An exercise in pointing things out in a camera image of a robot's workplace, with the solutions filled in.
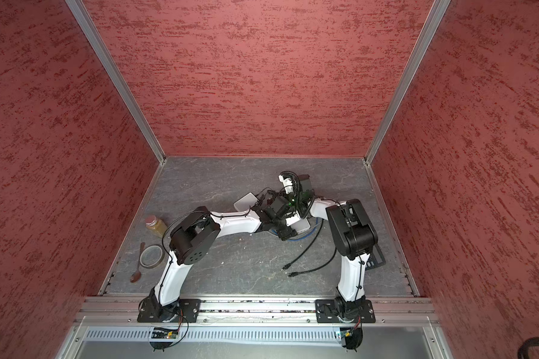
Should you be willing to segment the white switch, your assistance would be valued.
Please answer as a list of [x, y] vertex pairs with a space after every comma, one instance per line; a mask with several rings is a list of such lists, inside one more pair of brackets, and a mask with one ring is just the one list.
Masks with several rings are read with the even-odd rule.
[[291, 229], [295, 230], [298, 235], [305, 233], [311, 229], [311, 224], [307, 218], [301, 219], [290, 226]]
[[239, 199], [238, 201], [236, 201], [234, 203], [234, 208], [238, 212], [247, 212], [248, 210], [253, 208], [253, 206], [255, 206], [257, 202], [258, 198], [250, 192], [241, 197], [241, 199]]

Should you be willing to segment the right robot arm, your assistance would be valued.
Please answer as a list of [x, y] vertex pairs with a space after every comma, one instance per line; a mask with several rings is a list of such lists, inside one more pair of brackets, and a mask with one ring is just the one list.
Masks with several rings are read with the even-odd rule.
[[286, 215], [290, 237], [306, 232], [307, 218], [329, 224], [335, 254], [341, 256], [341, 277], [333, 312], [346, 323], [361, 320], [368, 312], [363, 281], [367, 261], [378, 242], [377, 232], [361, 202], [339, 201], [315, 194], [308, 175], [283, 171], [279, 175], [291, 211]]

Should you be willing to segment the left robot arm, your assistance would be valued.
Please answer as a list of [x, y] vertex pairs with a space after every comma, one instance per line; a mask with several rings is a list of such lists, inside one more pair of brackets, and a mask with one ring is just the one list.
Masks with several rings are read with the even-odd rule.
[[234, 234], [275, 232], [282, 240], [298, 234], [294, 227], [306, 223], [295, 197], [283, 191], [248, 193], [234, 203], [233, 212], [210, 211], [199, 206], [168, 227], [168, 262], [157, 285], [140, 304], [140, 317], [169, 321], [180, 314], [181, 288], [190, 269], [202, 260], [216, 239]]

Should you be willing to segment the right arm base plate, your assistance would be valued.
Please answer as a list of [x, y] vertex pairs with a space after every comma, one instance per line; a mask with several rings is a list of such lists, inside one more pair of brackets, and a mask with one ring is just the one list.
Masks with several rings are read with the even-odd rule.
[[376, 323], [372, 302], [362, 297], [346, 302], [342, 297], [318, 299], [314, 302], [318, 323]]

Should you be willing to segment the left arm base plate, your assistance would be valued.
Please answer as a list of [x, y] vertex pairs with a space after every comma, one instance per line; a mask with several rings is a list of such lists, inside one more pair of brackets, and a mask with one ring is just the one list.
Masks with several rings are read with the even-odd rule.
[[154, 296], [139, 303], [138, 323], [195, 323], [202, 301], [200, 299], [178, 299], [170, 305], [161, 305]]

